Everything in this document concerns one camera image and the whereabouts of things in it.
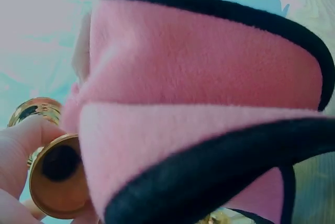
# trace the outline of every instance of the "black fabric trim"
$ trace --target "black fabric trim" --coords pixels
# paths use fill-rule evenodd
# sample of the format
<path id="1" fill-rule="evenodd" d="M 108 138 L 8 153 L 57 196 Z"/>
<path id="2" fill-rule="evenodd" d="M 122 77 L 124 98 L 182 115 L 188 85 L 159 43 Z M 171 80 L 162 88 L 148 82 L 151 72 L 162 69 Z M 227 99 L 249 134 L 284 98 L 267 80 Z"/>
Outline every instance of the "black fabric trim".
<path id="1" fill-rule="evenodd" d="M 284 203 L 282 210 L 281 224 L 292 223 L 295 194 L 296 194 L 296 180 L 293 166 L 279 167 L 282 172 L 284 182 Z"/>
<path id="2" fill-rule="evenodd" d="M 239 214 L 246 216 L 247 218 L 253 220 L 256 224 L 274 224 L 272 221 L 264 219 L 263 217 L 253 214 L 251 212 L 242 211 L 240 209 L 231 209 Z"/>
<path id="3" fill-rule="evenodd" d="M 335 151 L 333 136 L 335 119 L 306 118 L 211 138 L 130 181 L 106 207 L 106 224 L 193 224 L 271 168 Z"/>
<path id="4" fill-rule="evenodd" d="M 291 20 L 262 10 L 222 0 L 136 0 L 161 4 L 195 13 L 243 23 L 280 35 L 301 46 L 319 62 L 323 84 L 319 110 L 324 110 L 335 86 L 335 68 L 324 42 L 307 28 Z"/>

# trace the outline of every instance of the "hand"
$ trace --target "hand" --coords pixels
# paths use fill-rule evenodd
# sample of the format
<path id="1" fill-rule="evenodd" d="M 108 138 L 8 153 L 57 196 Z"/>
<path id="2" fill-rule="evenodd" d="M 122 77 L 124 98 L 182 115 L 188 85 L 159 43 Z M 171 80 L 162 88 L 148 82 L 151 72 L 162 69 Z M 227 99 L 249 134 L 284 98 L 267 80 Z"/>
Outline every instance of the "hand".
<path id="1" fill-rule="evenodd" d="M 90 28 L 91 13 L 88 13 L 81 21 L 81 27 L 72 56 L 72 68 L 79 78 L 79 85 L 85 82 L 90 72 Z"/>
<path id="2" fill-rule="evenodd" d="M 0 223 L 39 224 L 43 218 L 32 201 L 19 202 L 27 179 L 28 156 L 64 132 L 40 116 L 31 116 L 16 126 L 0 131 Z M 93 208 L 73 224 L 96 224 Z"/>

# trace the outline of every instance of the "gold metal tube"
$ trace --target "gold metal tube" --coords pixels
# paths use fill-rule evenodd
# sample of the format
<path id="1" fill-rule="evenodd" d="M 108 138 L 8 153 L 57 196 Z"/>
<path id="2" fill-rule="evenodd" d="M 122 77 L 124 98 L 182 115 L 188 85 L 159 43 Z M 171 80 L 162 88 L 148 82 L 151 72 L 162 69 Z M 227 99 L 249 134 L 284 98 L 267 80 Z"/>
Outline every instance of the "gold metal tube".
<path id="1" fill-rule="evenodd" d="M 61 104 L 47 97 L 28 100 L 16 108 L 8 127 L 31 115 L 41 115 L 59 125 Z M 44 213 L 53 218 L 74 219 L 86 209 L 89 195 L 77 134 L 60 136 L 38 148 L 28 158 L 27 166 L 31 200 L 26 204 L 37 218 Z"/>
<path id="2" fill-rule="evenodd" d="M 221 209 L 218 209 L 197 224 L 231 224 L 231 220 Z"/>

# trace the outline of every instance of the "black opening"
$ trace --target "black opening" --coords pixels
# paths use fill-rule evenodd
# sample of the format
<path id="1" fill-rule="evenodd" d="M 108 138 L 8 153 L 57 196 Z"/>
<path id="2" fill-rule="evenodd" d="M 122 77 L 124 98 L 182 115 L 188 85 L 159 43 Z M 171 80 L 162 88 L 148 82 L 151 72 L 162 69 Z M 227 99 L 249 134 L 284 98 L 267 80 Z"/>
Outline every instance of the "black opening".
<path id="1" fill-rule="evenodd" d="M 60 145 L 44 157 L 42 174 L 51 181 L 61 182 L 74 174 L 80 162 L 80 156 L 72 147 Z"/>

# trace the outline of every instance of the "pink cloth cover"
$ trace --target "pink cloth cover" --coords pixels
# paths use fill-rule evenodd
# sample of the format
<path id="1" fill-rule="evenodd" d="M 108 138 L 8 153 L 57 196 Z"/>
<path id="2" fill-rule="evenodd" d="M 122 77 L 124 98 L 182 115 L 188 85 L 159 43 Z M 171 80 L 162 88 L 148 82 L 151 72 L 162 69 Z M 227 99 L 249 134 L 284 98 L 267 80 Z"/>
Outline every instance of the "pink cloth cover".
<path id="1" fill-rule="evenodd" d="M 173 153 L 265 122 L 320 117 L 315 56 L 230 19 L 150 0 L 99 0 L 90 51 L 90 76 L 74 84 L 62 127 L 80 134 L 101 218 L 130 180 Z M 283 191 L 272 168 L 225 207 L 280 223 Z"/>

